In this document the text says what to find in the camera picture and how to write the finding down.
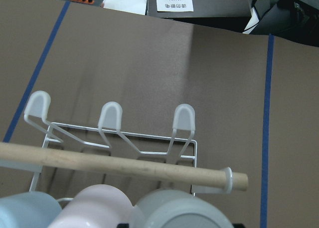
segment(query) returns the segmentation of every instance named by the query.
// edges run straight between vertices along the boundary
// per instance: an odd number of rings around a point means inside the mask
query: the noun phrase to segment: mug rack
[[[193,140],[195,134],[195,111],[188,104],[180,104],[176,107],[174,118],[173,118],[173,126],[172,126],[172,135],[171,137],[158,136],[158,135],[149,135],[149,134],[140,134],[133,132],[123,132],[121,131],[122,125],[122,107],[117,102],[108,102],[106,103],[101,110],[100,118],[98,121],[97,127],[87,127],[87,126],[78,126],[73,124],[59,123],[59,122],[51,122],[47,120],[47,113],[51,103],[50,95],[44,91],[36,91],[31,94],[29,101],[24,110],[24,120],[29,125],[38,129],[39,131],[45,134],[45,138],[42,144],[43,148],[48,148],[49,143],[61,144],[63,140],[58,137],[55,131],[58,131],[65,136],[74,139],[75,141],[84,144],[86,146],[98,147],[102,149],[106,149],[111,151],[114,149],[109,139],[107,138],[108,134],[118,135],[121,139],[123,139],[126,144],[133,150],[135,150],[141,156],[144,155],[152,155],[152,156],[160,156],[163,158],[167,158],[171,155],[171,151],[173,148],[174,142],[183,142],[184,146],[179,152],[178,157],[176,157],[176,162],[179,159],[188,159],[193,161],[193,166],[197,167],[197,142]],[[37,124],[31,117],[40,118],[42,123],[47,126],[47,129],[44,129],[41,125]],[[77,137],[73,133],[67,131],[67,129],[74,129],[78,131],[91,131],[99,133],[103,144],[94,143],[90,141],[84,141],[81,138]],[[187,138],[177,138],[176,133],[178,130],[189,131],[189,136]],[[169,141],[169,145],[166,151],[164,152],[154,152],[154,151],[144,151],[139,149],[130,139],[129,137],[137,137],[141,139],[151,139],[151,140],[162,140]],[[193,155],[185,155],[186,148],[191,145],[193,147]],[[0,160],[0,166],[28,170],[34,172],[32,182],[30,185],[30,191],[35,191],[40,173],[42,171],[41,165],[31,165],[28,163],[17,163],[10,162],[5,160]],[[206,187],[206,186],[198,186],[192,185],[191,192],[195,195],[196,193],[208,193],[208,194],[228,194],[231,193],[233,189],[233,173],[232,170],[228,167],[223,169],[226,176],[226,184],[223,189],[214,188],[214,187]]]

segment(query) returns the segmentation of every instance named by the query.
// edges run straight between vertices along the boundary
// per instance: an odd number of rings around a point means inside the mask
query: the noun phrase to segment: blue tape
[[[42,66],[43,66],[43,64],[45,62],[45,59],[46,59],[46,57],[47,57],[47,55],[48,55],[48,53],[49,53],[49,51],[51,49],[51,46],[52,46],[53,41],[55,39],[55,36],[56,36],[60,26],[61,26],[61,23],[62,23],[62,21],[64,19],[64,16],[65,16],[65,14],[66,14],[66,12],[67,12],[67,10],[69,8],[69,5],[70,5],[70,2],[66,1],[64,6],[63,6],[63,8],[62,8],[62,10],[61,10],[61,13],[60,13],[57,21],[55,22],[55,25],[54,25],[54,27],[52,29],[52,32],[50,34],[50,37],[49,37],[48,41],[46,42],[46,45],[45,45],[44,50],[42,52],[42,55],[41,55],[37,65],[36,65],[36,67],[35,67],[35,69],[33,71],[33,74],[32,74],[32,76],[31,76],[31,78],[29,80],[29,83],[28,83],[28,85],[27,85],[27,87],[26,87],[26,89],[24,91],[24,94],[23,94],[23,96],[22,96],[22,98],[20,100],[20,103],[19,103],[19,105],[18,105],[18,107],[17,107],[17,109],[15,111],[15,114],[14,114],[12,120],[11,120],[11,123],[10,123],[10,125],[9,125],[9,127],[8,127],[8,129],[6,131],[6,134],[4,136],[3,142],[9,142],[11,140],[11,137],[13,135],[15,127],[16,127],[16,125],[18,123],[18,120],[19,120],[19,118],[20,118],[20,116],[21,116],[21,114],[23,112],[23,109],[24,109],[24,107],[26,105],[26,102],[27,102],[27,100],[28,100],[28,98],[29,98],[29,96],[31,94],[31,91],[32,91],[32,89],[34,87],[34,84],[35,84],[35,82],[36,82],[36,80],[37,80],[37,78],[39,76],[39,73],[40,73],[40,71],[42,69]]]
[[[270,34],[268,37],[265,100],[264,100],[263,147],[262,147],[262,168],[261,168],[260,228],[267,228],[269,112],[270,112],[270,92],[271,92],[271,77],[272,77],[272,69],[273,69],[274,41],[275,41],[275,37]]]

